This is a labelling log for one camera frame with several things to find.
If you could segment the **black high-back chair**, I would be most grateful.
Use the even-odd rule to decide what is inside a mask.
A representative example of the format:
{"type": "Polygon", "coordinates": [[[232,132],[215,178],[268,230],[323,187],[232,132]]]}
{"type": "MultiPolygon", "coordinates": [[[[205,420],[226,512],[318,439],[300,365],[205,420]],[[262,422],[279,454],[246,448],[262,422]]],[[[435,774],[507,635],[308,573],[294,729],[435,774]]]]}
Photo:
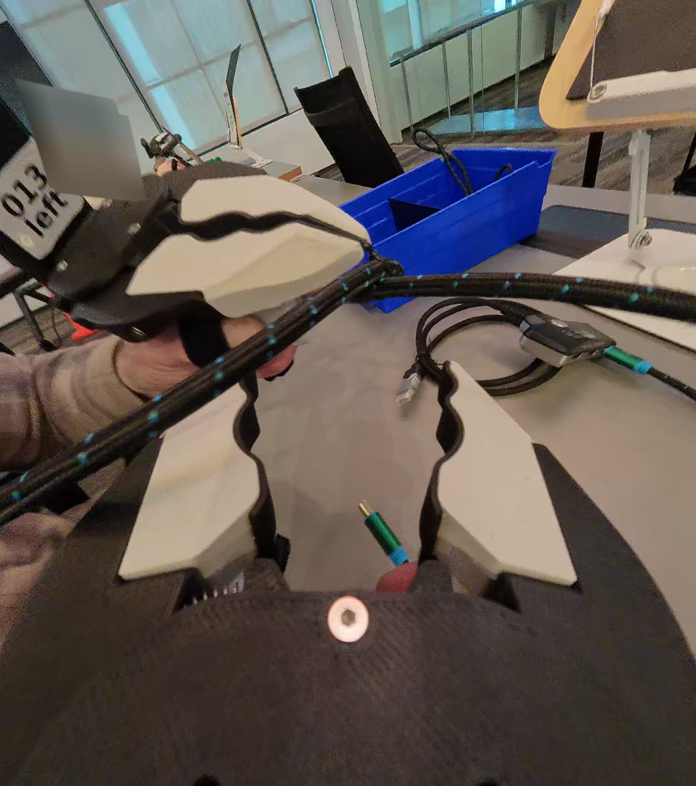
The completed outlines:
{"type": "Polygon", "coordinates": [[[350,66],[294,93],[345,182],[374,188],[403,174],[350,66]]]}

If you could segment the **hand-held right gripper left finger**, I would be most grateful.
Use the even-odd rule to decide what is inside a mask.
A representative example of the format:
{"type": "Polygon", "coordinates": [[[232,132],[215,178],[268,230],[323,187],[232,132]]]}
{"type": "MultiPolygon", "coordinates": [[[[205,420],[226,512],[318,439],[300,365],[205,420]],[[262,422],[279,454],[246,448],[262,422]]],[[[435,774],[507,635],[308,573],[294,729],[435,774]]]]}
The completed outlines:
{"type": "Polygon", "coordinates": [[[278,560],[268,479],[250,376],[169,428],[126,552],[125,581],[196,569],[216,575],[246,557],[278,560]]]}

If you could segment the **person's left forearm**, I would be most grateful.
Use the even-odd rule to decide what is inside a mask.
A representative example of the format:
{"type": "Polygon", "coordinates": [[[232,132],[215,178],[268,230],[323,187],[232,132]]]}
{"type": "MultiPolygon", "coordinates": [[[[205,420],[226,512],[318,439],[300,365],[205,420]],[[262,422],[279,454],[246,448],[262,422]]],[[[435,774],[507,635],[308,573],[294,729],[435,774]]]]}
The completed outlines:
{"type": "Polygon", "coordinates": [[[0,353],[0,471],[29,468],[140,406],[117,374],[123,345],[104,338],[42,355],[0,353]]]}

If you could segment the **black desk lamp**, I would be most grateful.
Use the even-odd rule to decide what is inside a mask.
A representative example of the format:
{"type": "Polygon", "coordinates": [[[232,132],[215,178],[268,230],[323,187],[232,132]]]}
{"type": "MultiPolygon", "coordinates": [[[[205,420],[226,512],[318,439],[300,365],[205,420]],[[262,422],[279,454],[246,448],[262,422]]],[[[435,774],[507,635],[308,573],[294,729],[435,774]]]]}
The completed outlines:
{"type": "Polygon", "coordinates": [[[249,55],[249,71],[243,59],[242,45],[232,50],[223,83],[227,103],[228,140],[237,150],[244,149],[244,132],[252,131],[265,117],[264,75],[256,56],[249,55]]]}

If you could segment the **blue plastic bin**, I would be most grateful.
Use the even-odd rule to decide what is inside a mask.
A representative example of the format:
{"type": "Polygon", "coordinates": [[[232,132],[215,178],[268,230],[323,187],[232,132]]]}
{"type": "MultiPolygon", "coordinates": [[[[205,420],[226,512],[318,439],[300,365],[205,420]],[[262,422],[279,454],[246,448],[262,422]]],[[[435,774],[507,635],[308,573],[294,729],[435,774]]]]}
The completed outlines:
{"type": "Polygon", "coordinates": [[[538,231],[556,149],[468,147],[451,154],[466,169],[471,194],[436,158],[341,205],[408,276],[464,273],[538,231]],[[390,198],[441,210],[394,233],[390,198]]]}

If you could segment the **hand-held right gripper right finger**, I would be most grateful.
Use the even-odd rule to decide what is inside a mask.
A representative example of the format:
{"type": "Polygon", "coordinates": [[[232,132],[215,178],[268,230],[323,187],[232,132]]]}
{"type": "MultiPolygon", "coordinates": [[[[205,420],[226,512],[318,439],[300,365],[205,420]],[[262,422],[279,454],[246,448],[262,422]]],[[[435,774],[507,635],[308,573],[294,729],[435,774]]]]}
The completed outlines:
{"type": "Polygon", "coordinates": [[[458,363],[439,384],[443,455],[421,508],[421,560],[468,591],[503,575],[573,587],[577,573],[529,434],[458,363]]]}

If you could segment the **black blue-bin divider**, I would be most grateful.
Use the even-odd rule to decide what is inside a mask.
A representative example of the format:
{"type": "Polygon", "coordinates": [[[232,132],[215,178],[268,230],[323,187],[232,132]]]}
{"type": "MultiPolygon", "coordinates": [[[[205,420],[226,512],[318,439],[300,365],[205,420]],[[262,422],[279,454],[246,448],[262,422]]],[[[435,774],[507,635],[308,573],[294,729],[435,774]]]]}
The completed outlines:
{"type": "Polygon", "coordinates": [[[404,201],[398,198],[390,198],[388,205],[394,225],[394,233],[401,233],[441,210],[430,205],[404,201]]]}

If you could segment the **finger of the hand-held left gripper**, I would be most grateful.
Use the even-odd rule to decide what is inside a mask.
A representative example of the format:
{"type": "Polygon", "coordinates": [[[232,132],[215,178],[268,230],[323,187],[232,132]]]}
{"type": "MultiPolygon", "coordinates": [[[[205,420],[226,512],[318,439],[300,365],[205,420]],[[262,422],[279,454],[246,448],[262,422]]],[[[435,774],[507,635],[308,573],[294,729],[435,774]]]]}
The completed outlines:
{"type": "Polygon", "coordinates": [[[130,296],[195,292],[228,318],[259,315],[329,285],[359,264],[370,238],[345,237],[300,223],[219,240],[176,235],[140,263],[130,296]]]}
{"type": "Polygon", "coordinates": [[[367,230],[341,208],[267,175],[204,178],[181,197],[164,244],[286,241],[296,246],[370,247],[367,230]]]}

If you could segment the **person's left hand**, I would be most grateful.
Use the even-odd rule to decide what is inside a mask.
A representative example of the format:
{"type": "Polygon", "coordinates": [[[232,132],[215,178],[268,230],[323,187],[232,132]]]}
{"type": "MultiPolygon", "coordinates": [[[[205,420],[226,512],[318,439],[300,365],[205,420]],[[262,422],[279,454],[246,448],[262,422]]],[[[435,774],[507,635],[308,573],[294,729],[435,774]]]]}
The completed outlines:
{"type": "MultiPolygon", "coordinates": [[[[224,348],[234,348],[264,329],[255,316],[223,318],[216,329],[216,347],[206,350],[213,361],[224,348]]],[[[191,362],[176,325],[143,343],[120,342],[115,355],[115,370],[124,385],[140,398],[155,398],[200,369],[191,362]]]]}

